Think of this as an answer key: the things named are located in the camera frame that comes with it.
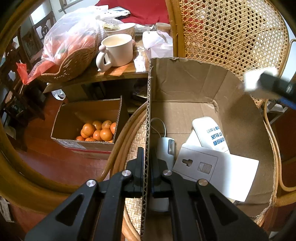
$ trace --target white plastic bag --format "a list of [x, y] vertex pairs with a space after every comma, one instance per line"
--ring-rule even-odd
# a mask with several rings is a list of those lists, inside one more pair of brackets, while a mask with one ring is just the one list
[[166, 32], [144, 32], [143, 45], [148, 58], [173, 57], [173, 39]]
[[52, 91], [52, 95], [57, 99], [57, 100], [64, 100], [66, 99], [66, 95], [62, 90], [55, 90]]

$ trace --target paper label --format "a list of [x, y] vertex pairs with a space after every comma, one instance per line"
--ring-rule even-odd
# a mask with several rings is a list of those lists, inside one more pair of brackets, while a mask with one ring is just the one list
[[69, 147], [69, 148], [77, 148], [77, 149], [85, 149], [86, 148], [83, 145], [78, 144], [77, 142], [70, 142], [70, 141], [61, 141], [57, 140], [59, 143], [61, 143], [63, 146]]
[[192, 124], [203, 147], [222, 152], [228, 150], [220, 127], [211, 117], [197, 118]]

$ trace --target white mug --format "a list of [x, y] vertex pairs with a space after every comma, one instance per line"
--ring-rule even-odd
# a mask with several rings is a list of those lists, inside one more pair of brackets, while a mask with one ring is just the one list
[[132, 37], [128, 34], [115, 34], [102, 41], [96, 58], [96, 65], [98, 71], [105, 72], [111, 66], [123, 66], [132, 61], [132, 59]]

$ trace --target cardboard flap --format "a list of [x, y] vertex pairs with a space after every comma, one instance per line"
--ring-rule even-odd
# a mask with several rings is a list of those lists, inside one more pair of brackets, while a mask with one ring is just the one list
[[189, 59], [151, 59], [152, 101], [211, 102], [228, 70]]

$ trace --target plastic bag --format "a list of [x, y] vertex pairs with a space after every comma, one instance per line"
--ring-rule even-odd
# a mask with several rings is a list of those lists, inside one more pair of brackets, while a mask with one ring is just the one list
[[26, 64], [18, 64], [17, 70], [23, 84], [30, 83], [45, 72], [57, 73], [62, 62], [75, 50], [93, 47], [96, 38], [100, 42], [107, 37], [103, 29], [104, 22], [122, 23], [104, 16], [107, 10], [108, 5], [89, 6], [63, 15], [46, 34], [42, 60], [34, 66], [31, 73], [27, 73]]
[[64, 100], [66, 99], [66, 94], [61, 90], [55, 90], [52, 91], [52, 95], [57, 99], [57, 100]]
[[144, 32], [143, 45], [148, 58], [173, 57], [173, 38], [166, 32]]
[[43, 58], [61, 65], [75, 50], [93, 47], [99, 34], [96, 19], [108, 6], [89, 6], [63, 15], [44, 38]]

